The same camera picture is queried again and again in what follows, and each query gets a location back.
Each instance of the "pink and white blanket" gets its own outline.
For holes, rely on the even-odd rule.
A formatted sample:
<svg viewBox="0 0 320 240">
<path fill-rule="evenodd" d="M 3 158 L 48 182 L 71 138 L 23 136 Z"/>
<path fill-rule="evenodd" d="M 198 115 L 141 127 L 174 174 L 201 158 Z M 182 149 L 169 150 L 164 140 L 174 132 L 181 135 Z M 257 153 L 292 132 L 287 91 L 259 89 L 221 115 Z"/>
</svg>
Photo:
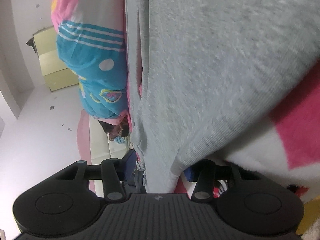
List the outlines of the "pink and white blanket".
<svg viewBox="0 0 320 240">
<path fill-rule="evenodd" d="M 320 61 L 268 116 L 210 159 L 258 171 L 278 184 L 299 186 L 303 202 L 320 195 Z M 177 192 L 192 194 L 182 175 Z"/>
</svg>

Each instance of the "white polka dot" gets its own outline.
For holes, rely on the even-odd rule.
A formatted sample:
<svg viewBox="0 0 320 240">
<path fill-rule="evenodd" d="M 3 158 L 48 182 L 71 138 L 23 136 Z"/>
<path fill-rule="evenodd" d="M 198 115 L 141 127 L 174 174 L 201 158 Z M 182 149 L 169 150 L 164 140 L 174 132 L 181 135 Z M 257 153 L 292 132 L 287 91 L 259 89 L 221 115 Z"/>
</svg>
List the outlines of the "white polka dot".
<svg viewBox="0 0 320 240">
<path fill-rule="evenodd" d="M 111 59 L 105 59 L 103 60 L 100 64 L 99 64 L 99 68 L 103 71 L 107 71 L 113 68 L 113 66 L 115 65 L 115 62 Z"/>
</svg>

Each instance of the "circular pad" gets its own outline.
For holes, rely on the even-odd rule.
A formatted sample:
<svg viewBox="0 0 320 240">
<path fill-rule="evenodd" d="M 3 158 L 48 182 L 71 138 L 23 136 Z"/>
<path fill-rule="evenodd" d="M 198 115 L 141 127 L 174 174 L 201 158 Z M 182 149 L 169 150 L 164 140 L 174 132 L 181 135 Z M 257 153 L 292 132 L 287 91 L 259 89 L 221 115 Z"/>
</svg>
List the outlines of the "circular pad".
<svg viewBox="0 0 320 240">
<path fill-rule="evenodd" d="M 272 214 L 281 208 L 281 201 L 271 194 L 255 193 L 244 199 L 244 205 L 252 212 Z"/>
<path fill-rule="evenodd" d="M 63 193 L 49 193 L 36 201 L 36 208 L 44 214 L 59 214 L 71 208 L 73 200 Z"/>
</svg>

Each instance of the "white sofa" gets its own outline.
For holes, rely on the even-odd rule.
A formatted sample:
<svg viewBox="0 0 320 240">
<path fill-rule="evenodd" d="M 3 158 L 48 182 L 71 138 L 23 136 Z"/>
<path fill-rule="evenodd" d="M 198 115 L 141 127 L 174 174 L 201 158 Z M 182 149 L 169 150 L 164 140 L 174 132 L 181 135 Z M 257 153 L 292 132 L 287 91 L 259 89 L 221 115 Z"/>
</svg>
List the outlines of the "white sofa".
<svg viewBox="0 0 320 240">
<path fill-rule="evenodd" d="M 122 159 L 127 152 L 126 144 L 117 144 L 110 142 L 108 135 L 103 131 L 99 122 L 90 117 L 89 120 L 90 131 L 90 151 L 92 165 L 100 164 L 103 160 L 109 158 Z M 95 180 L 94 187 L 96 195 L 103 197 L 102 181 Z"/>
</svg>

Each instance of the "white stripe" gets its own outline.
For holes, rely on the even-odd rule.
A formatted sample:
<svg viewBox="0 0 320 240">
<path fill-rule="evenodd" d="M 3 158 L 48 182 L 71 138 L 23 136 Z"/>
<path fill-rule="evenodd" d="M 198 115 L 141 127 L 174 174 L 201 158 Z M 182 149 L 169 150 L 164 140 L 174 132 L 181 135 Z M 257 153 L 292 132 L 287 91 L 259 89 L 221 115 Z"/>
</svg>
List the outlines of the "white stripe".
<svg viewBox="0 0 320 240">
<path fill-rule="evenodd" d="M 102 41 L 102 42 L 107 42 L 107 43 L 112 43 L 112 44 L 119 44 L 122 45 L 122 42 L 120 41 L 111 41 L 111 40 L 106 40 L 106 39 L 101 39 L 101 38 L 96 38 L 96 37 L 92 37 L 92 36 L 88 36 L 88 35 L 84 35 L 84 34 L 78 34 L 78 33 L 73 33 L 67 29 L 65 29 L 64 27 L 61 27 L 62 29 L 64 29 L 67 33 L 70 33 L 73 36 L 77 36 L 77 37 L 83 37 L 86 39 L 90 39 L 90 40 L 94 40 L 94 41 Z"/>
<path fill-rule="evenodd" d="M 109 48 L 109 47 L 104 47 L 104 46 L 100 46 L 100 45 L 96 45 L 96 44 L 87 43 L 84 41 L 79 41 L 77 39 L 70 39 L 70 38 L 66 37 L 65 35 L 63 35 L 61 32 L 59 32 L 59 35 L 67 41 L 75 41 L 77 43 L 88 45 L 90 47 L 95 47 L 95 48 L 99 48 L 99 49 L 106 49 L 106 50 L 114 50 L 114 51 L 118 51 L 118 52 L 125 51 L 125 49 Z"/>
<path fill-rule="evenodd" d="M 181 173 L 180 178 L 182 180 L 183 186 L 185 187 L 188 197 L 191 198 L 193 191 L 195 190 L 197 182 L 189 182 L 187 181 L 184 173 Z"/>
<path fill-rule="evenodd" d="M 91 29 L 91 28 L 87 28 L 87 27 L 82 28 L 82 27 L 79 27 L 79 26 L 72 26 L 69 23 L 66 23 L 66 25 L 69 28 L 72 28 L 72 29 L 85 30 L 85 31 L 93 32 L 93 33 L 100 33 L 100 34 L 109 35 L 109 36 L 112 36 L 112 37 L 123 38 L 123 34 L 109 33 L 109 32 L 99 31 L 99 30 L 95 30 L 95 29 Z"/>
</svg>

